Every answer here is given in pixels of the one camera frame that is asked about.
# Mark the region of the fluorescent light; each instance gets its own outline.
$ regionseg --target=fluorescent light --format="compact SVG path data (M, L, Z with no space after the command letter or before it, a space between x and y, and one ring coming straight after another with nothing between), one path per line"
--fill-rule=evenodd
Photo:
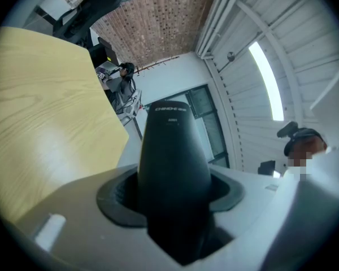
M283 104L281 103L279 88L277 88L276 79L273 75L269 61L267 61L259 43L255 42L252 44L249 47L249 50L259 67L262 78L264 79L267 94L270 100L272 119L284 121Z
M273 171L272 176L273 176L274 178L280 178L280 177L281 177L281 174L280 174L279 172L277 172L277 171Z

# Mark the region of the white corrugated wall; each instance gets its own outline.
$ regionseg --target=white corrugated wall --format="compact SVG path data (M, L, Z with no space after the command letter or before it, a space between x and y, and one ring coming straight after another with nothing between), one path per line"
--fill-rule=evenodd
M214 56L213 62L233 110L234 117L229 119L234 119L237 125L232 134L239 136L242 165L237 169L256 173L260 162L276 160L276 170L284 172L287 159L283 149L287 139L277 138L276 132L285 122L272 120L266 88L248 47L258 41L269 60L279 87L285 121L295 120L297 112L303 126L321 133L309 107L339 69L339 28L321 0L241 2L265 23L278 49L275 50L274 42L237 2L208 50ZM236 55L231 63L227 59L230 51ZM285 60L291 68L288 75ZM292 89L290 73L296 82ZM300 100L298 107L293 101L296 97Z

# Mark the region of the black cone-shaped object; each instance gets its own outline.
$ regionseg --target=black cone-shaped object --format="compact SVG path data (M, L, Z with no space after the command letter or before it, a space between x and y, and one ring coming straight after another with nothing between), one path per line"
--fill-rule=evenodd
M211 176L194 117L183 102L151 105L138 167L138 210L148 233L182 265L201 257Z

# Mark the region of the brick wall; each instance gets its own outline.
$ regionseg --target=brick wall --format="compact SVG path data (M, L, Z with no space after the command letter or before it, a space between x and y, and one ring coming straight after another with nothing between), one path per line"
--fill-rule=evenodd
M81 0L67 0L77 6ZM213 0L130 0L99 19L94 30L122 62L141 67L194 50Z

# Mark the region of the wooden tabletop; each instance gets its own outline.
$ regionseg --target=wooden tabletop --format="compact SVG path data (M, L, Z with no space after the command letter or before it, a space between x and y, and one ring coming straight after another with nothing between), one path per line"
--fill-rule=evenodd
M86 49L29 30L0 29L5 218L15 222L65 183L115 168L127 140Z

